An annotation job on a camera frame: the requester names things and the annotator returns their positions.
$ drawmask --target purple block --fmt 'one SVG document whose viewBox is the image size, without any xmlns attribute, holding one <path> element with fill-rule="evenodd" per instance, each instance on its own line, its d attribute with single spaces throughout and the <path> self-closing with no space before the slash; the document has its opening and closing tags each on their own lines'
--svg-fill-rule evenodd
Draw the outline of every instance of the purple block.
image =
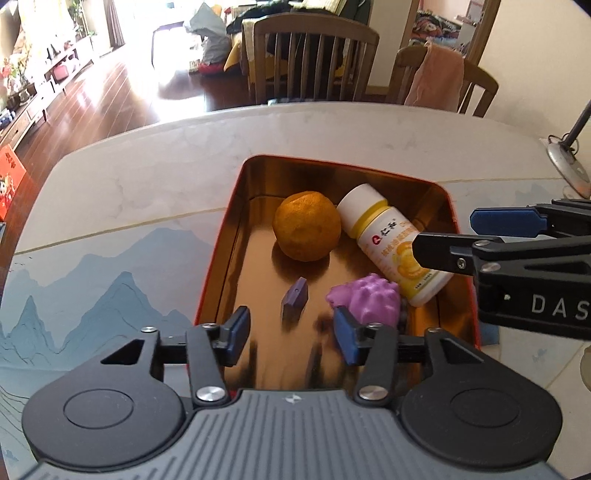
<svg viewBox="0 0 591 480">
<path fill-rule="evenodd" d="M 287 290 L 281 300 L 281 320 L 284 322 L 297 322 L 301 312 L 308 302 L 308 281 L 304 277 L 298 280 Z"/>
</svg>

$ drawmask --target curtain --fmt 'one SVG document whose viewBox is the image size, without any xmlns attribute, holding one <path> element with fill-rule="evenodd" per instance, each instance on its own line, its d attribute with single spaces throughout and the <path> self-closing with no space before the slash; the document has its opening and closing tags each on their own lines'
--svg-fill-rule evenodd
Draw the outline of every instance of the curtain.
<svg viewBox="0 0 591 480">
<path fill-rule="evenodd" d="M 121 24 L 119 23 L 117 9 L 115 8 L 115 0 L 104 0 L 104 2 L 111 47 L 122 47 L 125 45 L 125 40 L 123 39 L 123 31 L 121 30 Z"/>
</svg>

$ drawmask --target red box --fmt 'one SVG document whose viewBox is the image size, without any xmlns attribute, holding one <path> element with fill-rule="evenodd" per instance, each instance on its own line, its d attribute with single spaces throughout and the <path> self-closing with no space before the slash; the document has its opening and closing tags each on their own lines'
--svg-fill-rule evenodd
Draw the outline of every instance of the red box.
<svg viewBox="0 0 591 480">
<path fill-rule="evenodd" d="M 65 63 L 60 63 L 53 69 L 53 76 L 56 82 L 61 82 L 70 76 L 70 69 Z"/>
<path fill-rule="evenodd" d="M 26 172 L 10 145 L 0 148 L 0 220 L 6 218 L 14 194 Z"/>
</svg>

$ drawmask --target black round disc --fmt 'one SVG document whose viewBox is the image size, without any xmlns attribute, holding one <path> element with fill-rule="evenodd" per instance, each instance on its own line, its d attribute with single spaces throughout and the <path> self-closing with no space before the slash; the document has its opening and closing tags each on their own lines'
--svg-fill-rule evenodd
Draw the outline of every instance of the black round disc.
<svg viewBox="0 0 591 480">
<path fill-rule="evenodd" d="M 512 469 L 546 460 L 562 414 L 544 389 L 507 368 L 454 365 L 414 387 L 401 420 L 425 450 L 457 465 Z"/>
<path fill-rule="evenodd" d="M 184 409 L 167 385 L 119 366 L 88 373 L 68 373 L 25 406 L 22 427 L 38 459 L 87 471 L 115 468 L 146 458 L 179 430 Z"/>
</svg>

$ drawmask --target pill bottle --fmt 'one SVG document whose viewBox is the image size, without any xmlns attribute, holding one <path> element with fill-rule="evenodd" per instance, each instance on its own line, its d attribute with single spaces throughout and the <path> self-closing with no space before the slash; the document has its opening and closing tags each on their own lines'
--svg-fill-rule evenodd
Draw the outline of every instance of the pill bottle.
<svg viewBox="0 0 591 480">
<path fill-rule="evenodd" d="M 343 230 L 413 307 L 420 307 L 439 292 L 452 273 L 423 268 L 413 257 L 415 226 L 371 185 L 351 190 L 337 207 Z"/>
</svg>

